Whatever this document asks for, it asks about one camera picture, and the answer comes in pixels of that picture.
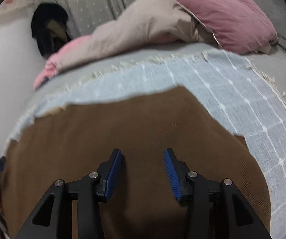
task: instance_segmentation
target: screw head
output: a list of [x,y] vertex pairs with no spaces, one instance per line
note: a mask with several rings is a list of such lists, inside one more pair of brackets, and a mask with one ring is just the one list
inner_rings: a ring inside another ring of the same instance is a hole
[[99,174],[97,172],[91,172],[89,174],[89,177],[92,178],[92,179],[96,178],[97,176],[99,176]]
[[195,177],[197,177],[197,172],[190,171],[190,172],[188,172],[188,176],[191,178],[195,178]]
[[62,180],[57,180],[57,181],[54,182],[54,185],[57,186],[57,187],[61,186],[62,184],[63,184]]
[[232,184],[233,184],[233,182],[232,182],[231,179],[225,179],[225,180],[224,180],[224,183],[225,183],[226,185],[232,185]]

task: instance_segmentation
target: light blue blanket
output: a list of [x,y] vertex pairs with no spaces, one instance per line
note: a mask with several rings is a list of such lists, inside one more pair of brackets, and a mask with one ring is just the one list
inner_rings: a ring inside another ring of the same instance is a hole
[[118,101],[184,85],[228,131],[246,138],[268,183],[271,236],[285,239],[286,111],[277,93],[250,66],[245,57],[222,50],[112,66],[31,106],[10,137],[19,139],[35,117],[57,106]]

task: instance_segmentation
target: white wall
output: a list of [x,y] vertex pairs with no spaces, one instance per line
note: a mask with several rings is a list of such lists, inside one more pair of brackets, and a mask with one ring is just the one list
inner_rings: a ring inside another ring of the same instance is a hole
[[33,9],[0,16],[0,154],[45,60],[31,37]]

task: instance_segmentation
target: pillowcase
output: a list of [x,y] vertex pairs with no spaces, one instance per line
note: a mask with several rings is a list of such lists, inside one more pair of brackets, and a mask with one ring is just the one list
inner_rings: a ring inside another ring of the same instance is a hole
[[177,0],[213,32],[225,50],[245,54],[277,40],[277,32],[253,0]]

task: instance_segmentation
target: pink blanket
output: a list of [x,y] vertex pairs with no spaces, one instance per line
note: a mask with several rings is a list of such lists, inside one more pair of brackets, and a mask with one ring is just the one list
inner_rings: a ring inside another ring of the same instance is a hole
[[136,0],[117,20],[99,26],[92,35],[72,40],[52,55],[34,88],[62,71],[147,44],[200,41],[196,26],[176,0]]

